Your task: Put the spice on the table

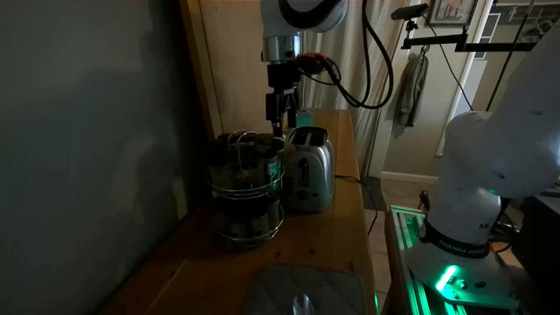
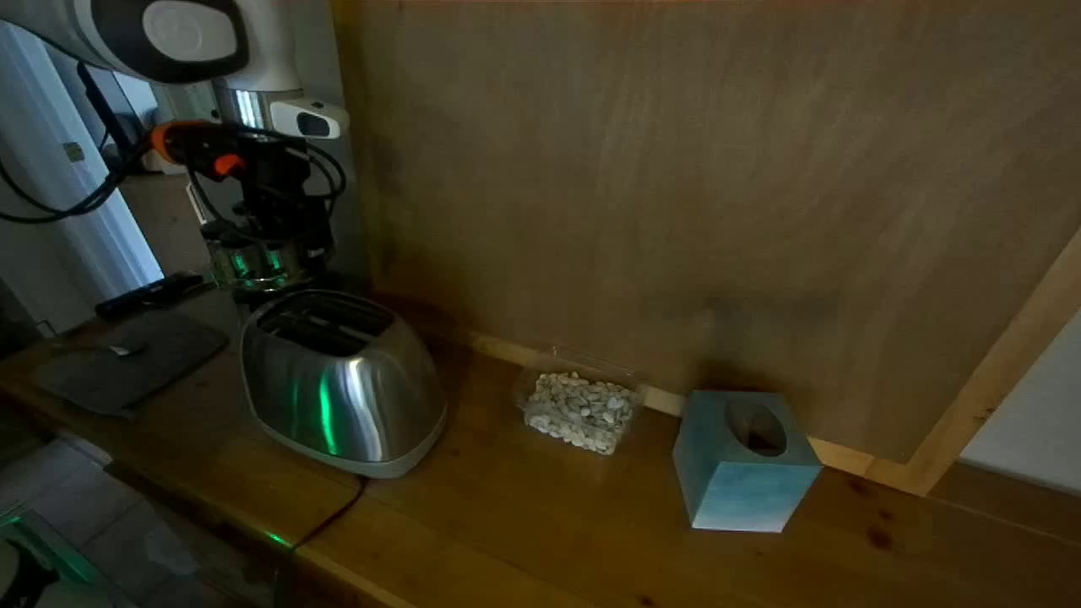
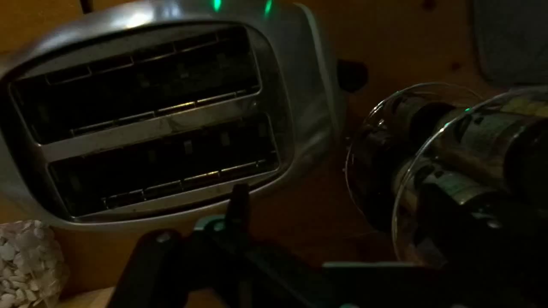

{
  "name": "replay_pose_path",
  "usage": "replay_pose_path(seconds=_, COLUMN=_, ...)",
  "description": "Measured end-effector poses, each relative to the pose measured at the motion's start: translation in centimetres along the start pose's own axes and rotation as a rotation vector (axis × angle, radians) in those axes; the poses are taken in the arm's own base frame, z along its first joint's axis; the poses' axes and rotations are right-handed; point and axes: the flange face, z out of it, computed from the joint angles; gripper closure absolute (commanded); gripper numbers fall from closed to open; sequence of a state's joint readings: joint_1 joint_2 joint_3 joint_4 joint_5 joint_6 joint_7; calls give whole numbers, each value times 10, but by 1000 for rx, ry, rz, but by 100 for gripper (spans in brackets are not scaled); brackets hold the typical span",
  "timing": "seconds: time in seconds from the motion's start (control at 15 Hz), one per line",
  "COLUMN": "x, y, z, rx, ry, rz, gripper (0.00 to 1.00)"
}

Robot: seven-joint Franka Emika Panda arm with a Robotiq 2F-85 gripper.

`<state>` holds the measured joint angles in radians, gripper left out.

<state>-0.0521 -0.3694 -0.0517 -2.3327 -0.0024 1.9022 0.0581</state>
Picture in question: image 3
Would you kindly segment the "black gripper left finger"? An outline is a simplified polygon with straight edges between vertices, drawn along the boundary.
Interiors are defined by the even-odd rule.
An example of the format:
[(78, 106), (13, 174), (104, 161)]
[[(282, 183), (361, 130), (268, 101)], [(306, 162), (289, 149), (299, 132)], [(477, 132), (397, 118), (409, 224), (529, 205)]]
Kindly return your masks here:
[(108, 308), (181, 308), (185, 292), (176, 279), (179, 234), (161, 229), (143, 234), (119, 275)]

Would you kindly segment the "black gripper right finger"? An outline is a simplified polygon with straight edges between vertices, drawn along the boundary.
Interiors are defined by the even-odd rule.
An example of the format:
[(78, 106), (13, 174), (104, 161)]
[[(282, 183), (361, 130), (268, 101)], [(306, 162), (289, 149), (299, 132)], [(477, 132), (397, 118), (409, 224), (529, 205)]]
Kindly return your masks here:
[(340, 308), (530, 308), (508, 282), (484, 272), (395, 262), (325, 262)]

